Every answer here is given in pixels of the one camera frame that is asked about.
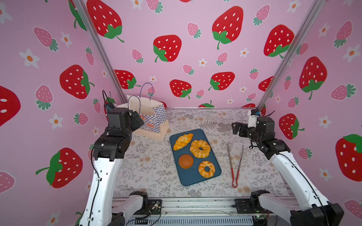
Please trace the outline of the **croissant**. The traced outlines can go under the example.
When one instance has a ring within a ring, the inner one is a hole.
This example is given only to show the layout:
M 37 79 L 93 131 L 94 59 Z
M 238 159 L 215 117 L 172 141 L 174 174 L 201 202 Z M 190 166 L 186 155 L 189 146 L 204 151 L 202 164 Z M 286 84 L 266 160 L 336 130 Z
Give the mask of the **croissant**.
M 186 145 L 191 142 L 193 136 L 194 135 L 190 133 L 190 134 L 184 134 L 184 135 L 178 137 L 175 144 L 173 145 L 173 150 L 178 151 L 178 150 L 186 147 Z

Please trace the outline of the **round brown bun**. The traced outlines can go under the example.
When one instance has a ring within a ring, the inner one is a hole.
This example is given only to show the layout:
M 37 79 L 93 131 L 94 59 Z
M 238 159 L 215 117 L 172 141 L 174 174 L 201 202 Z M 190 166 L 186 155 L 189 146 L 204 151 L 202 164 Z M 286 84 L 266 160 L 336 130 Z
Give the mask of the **round brown bun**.
M 180 156 L 180 158 L 178 160 L 178 164 L 182 169 L 189 169 L 193 166 L 194 159 L 191 155 L 184 154 L 184 155 Z

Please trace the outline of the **checkered paper bag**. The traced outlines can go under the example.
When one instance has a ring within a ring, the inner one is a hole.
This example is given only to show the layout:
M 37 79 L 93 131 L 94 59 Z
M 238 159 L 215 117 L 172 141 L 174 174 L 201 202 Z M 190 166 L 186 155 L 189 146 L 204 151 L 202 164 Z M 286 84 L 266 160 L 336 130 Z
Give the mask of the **checkered paper bag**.
M 156 93 L 156 89 L 149 82 L 143 84 L 143 86 L 147 85 L 149 85 L 147 89 L 148 97 L 142 97 L 142 92 L 140 92 L 138 96 L 128 95 L 127 103 L 117 105 L 116 107 L 128 108 L 139 114 L 144 124 L 135 131 L 137 135 L 162 141 L 169 129 L 166 109 L 163 103 L 152 99 Z

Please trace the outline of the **large glazed ring pastry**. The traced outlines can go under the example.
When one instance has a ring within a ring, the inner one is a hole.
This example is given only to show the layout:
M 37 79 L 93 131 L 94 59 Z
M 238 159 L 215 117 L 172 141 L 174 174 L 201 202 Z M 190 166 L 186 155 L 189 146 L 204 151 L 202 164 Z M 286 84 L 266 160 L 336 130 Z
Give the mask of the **large glazed ring pastry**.
M 196 158 L 207 158 L 211 152 L 210 145 L 204 140 L 194 140 L 190 146 L 190 152 Z

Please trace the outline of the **small glazed ring pastry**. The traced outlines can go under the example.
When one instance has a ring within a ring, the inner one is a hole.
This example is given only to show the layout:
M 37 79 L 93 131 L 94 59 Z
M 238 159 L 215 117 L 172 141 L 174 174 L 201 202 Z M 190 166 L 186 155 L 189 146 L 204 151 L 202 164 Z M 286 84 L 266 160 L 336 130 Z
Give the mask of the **small glazed ring pastry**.
M 210 161 L 203 161 L 198 167 L 199 174 L 204 178 L 211 178 L 214 176 L 216 168 Z

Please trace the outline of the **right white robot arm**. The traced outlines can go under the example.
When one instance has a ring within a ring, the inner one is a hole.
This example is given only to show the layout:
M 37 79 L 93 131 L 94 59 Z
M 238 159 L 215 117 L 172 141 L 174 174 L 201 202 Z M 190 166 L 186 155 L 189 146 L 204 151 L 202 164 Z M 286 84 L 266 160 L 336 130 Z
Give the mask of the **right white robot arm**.
M 275 138 L 274 126 L 270 117 L 252 115 L 249 123 L 232 123 L 232 130 L 234 135 L 247 137 L 256 144 L 283 176 L 296 201 L 258 190 L 251 193 L 250 209 L 254 212 L 260 209 L 270 211 L 292 226 L 338 226 L 344 216 L 342 207 L 331 203 L 310 181 L 286 143 Z

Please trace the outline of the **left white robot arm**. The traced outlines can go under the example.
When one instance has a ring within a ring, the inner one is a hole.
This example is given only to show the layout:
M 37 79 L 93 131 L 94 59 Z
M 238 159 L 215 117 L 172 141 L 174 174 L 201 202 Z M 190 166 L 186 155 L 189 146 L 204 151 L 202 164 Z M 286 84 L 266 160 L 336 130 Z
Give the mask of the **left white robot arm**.
M 148 205 L 145 192 L 132 192 L 125 201 L 112 207 L 116 178 L 132 133 L 144 121 L 138 112 L 128 108 L 114 108 L 107 117 L 108 126 L 91 151 L 94 173 L 80 226 L 124 226 L 134 213 L 147 209 Z

